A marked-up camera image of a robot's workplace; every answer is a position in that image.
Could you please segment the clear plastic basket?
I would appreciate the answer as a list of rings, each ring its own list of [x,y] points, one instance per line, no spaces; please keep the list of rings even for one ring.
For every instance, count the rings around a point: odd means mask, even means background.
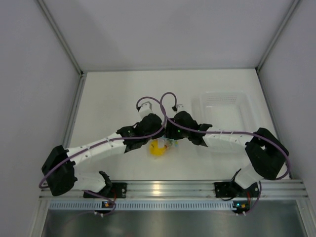
[[[205,92],[192,100],[192,115],[224,131],[254,132],[259,121],[249,97],[241,91]]]

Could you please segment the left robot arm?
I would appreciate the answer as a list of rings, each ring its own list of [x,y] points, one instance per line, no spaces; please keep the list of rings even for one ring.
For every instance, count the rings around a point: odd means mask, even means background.
[[[46,187],[54,197],[71,190],[107,197],[113,188],[109,175],[102,170],[89,173],[86,169],[94,162],[139,149],[162,135],[161,118],[150,113],[135,125],[122,127],[99,141],[75,148],[56,146],[41,168]]]

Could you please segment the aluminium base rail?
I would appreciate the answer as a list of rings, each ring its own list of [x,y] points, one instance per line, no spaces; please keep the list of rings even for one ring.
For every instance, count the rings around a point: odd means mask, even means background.
[[[126,199],[216,199],[216,193],[220,191],[215,187],[217,180],[187,180],[187,181],[125,181],[126,188],[115,191],[119,196],[122,194]],[[261,185],[255,187],[259,192],[262,187],[261,198],[263,199],[306,199],[308,192],[301,180],[277,180],[261,181]]]

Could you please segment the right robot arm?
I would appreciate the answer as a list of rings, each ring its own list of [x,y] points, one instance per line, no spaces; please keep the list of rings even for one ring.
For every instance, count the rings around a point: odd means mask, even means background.
[[[269,130],[262,127],[254,133],[228,132],[215,129],[211,124],[197,123],[188,112],[180,111],[167,119],[165,135],[173,140],[186,138],[194,145],[216,153],[245,152],[250,163],[234,174],[223,191],[230,198],[242,196],[251,185],[263,179],[279,179],[281,168],[288,163],[288,150]]]

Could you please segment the clear zip top bag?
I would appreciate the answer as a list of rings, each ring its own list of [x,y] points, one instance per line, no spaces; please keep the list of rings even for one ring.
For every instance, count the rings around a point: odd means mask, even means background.
[[[163,136],[150,141],[148,145],[148,154],[154,158],[159,158],[168,154],[170,150],[177,148],[178,145],[178,141]]]

